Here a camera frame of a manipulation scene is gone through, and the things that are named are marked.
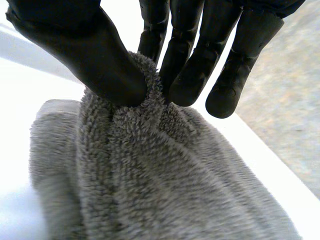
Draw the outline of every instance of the gray fleece fabric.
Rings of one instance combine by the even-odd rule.
[[[301,239],[224,136],[196,110],[164,105],[156,65],[130,54],[148,88],[140,106],[86,89],[81,102],[47,101],[32,125],[50,239]]]

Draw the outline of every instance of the gray towel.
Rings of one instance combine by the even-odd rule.
[[[29,170],[51,239],[301,239],[226,139],[196,110],[164,105],[156,65],[130,54],[148,87],[140,106],[86,89],[81,102],[46,102],[32,125]]]

